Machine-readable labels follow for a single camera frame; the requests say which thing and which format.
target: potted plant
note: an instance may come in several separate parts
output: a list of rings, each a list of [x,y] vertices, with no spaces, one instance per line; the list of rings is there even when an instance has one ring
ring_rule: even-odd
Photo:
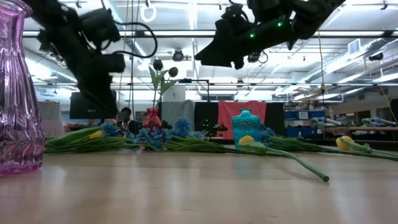
[[[158,109],[158,104],[156,103],[156,93],[158,90],[160,90],[160,97],[158,99],[158,102],[162,98],[163,94],[175,83],[178,82],[178,80],[167,80],[165,81],[164,75],[169,72],[169,70],[164,70],[163,72],[160,72],[161,69],[163,68],[163,64],[161,60],[155,60],[154,64],[154,69],[149,67],[149,72],[150,72],[150,78],[152,80],[152,84],[154,86],[154,102],[152,105],[152,108],[147,108],[147,117],[145,118],[144,122],[142,123],[143,128],[157,128],[157,129],[162,129],[162,121],[159,119],[159,109]],[[178,73],[178,69],[173,67],[170,69],[170,76],[175,77]]]

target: black monitor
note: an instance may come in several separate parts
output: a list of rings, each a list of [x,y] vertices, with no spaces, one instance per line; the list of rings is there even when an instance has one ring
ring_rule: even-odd
[[[112,95],[116,100],[116,91],[113,90]],[[105,113],[80,92],[72,93],[69,119],[114,119],[115,117],[116,114]]]

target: glass vase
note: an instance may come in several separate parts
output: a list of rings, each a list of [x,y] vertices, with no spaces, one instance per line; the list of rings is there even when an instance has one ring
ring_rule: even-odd
[[[260,117],[252,115],[252,109],[240,109],[238,116],[232,117],[232,129],[236,149],[239,147],[239,140],[244,136],[251,136],[255,141],[260,141]]]
[[[31,14],[21,0],[0,1],[0,177],[42,166],[44,130],[22,48]]]
[[[159,109],[158,108],[148,108],[147,109],[147,117],[145,118],[144,122],[142,123],[143,128],[157,128],[158,130],[162,129],[162,121],[159,119]]]

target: purple glass vase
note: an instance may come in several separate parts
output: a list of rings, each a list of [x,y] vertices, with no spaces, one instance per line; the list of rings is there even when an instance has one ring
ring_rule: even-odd
[[[0,1],[0,177],[42,166],[44,130],[22,48],[31,14],[21,0]]]

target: red vase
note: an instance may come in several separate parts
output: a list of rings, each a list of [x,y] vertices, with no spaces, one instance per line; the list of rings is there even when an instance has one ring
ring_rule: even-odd
[[[143,128],[157,128],[162,129],[162,121],[159,119],[159,109],[157,108],[148,108],[147,109],[148,116],[145,118],[144,122],[142,123]]]

